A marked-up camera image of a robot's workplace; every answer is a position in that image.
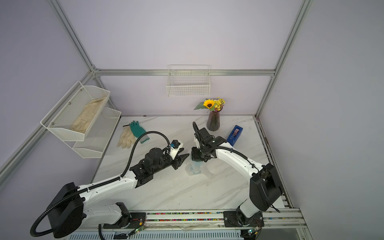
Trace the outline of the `blue plastic wine glass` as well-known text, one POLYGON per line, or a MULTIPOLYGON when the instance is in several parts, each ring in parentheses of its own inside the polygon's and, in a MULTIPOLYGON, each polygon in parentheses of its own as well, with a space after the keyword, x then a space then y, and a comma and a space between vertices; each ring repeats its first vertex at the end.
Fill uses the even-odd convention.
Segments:
POLYGON ((201 174, 203 163, 204 163, 204 162, 202 162, 202 161, 199 161, 199 162, 192 161, 192 162, 191 162, 190 173, 191 173, 192 175, 198 175, 198 174, 201 174))

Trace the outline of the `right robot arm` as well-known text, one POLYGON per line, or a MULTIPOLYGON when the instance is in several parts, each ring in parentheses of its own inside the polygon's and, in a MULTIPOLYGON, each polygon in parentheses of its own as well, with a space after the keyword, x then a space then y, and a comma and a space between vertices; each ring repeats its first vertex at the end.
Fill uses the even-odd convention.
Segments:
POLYGON ((199 129, 193 123, 196 146, 192 148, 191 159, 207 162, 219 159, 237 170, 249 180, 249 196, 235 211, 224 212, 226 223, 230 226, 246 227, 252 223, 263 225, 263 212, 269 208, 277 210, 274 203, 281 200, 283 184, 276 167, 263 165, 235 150, 224 138, 214 137, 207 129, 199 129))

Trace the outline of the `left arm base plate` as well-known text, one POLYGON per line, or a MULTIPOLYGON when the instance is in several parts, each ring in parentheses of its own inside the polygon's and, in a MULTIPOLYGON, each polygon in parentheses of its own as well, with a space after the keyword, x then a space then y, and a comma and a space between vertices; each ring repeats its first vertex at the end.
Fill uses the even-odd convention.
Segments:
POLYGON ((103 224, 104 229, 138 229, 146 221, 146 213, 130 213, 130 216, 122 216, 115 224, 103 224))

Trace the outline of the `clear bubble wrap sheet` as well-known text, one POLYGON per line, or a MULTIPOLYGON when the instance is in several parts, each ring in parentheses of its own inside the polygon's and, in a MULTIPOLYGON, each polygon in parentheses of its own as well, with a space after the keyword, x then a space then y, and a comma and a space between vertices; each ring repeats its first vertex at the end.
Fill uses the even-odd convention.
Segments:
POLYGON ((185 167, 185 170, 189 176, 207 175, 209 173, 207 163, 204 161, 190 161, 185 167))

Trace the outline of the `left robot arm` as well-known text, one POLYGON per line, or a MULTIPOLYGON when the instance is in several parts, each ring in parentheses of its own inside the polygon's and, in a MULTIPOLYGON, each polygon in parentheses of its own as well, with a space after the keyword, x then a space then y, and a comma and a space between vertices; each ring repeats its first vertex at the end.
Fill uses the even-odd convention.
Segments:
POLYGON ((55 207, 48 218, 54 238, 60 239, 75 232, 80 227, 104 225, 108 229, 133 228, 140 224, 142 217, 134 220, 122 202, 110 206, 100 202, 120 192, 138 188, 154 177, 154 174, 168 167, 177 170, 189 156, 184 148, 171 148, 167 153, 160 148, 151 149, 138 164, 129 168, 124 177, 116 176, 105 181, 76 187, 74 183, 64 186, 52 201, 74 193, 75 196, 55 207))

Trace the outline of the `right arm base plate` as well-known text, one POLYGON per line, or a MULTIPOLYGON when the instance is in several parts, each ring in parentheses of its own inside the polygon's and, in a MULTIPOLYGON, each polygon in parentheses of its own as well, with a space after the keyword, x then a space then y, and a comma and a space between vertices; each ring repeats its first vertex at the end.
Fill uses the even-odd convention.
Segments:
POLYGON ((246 217, 240 211, 224 211, 225 227, 264 227, 262 212, 255 213, 252 217, 246 217))

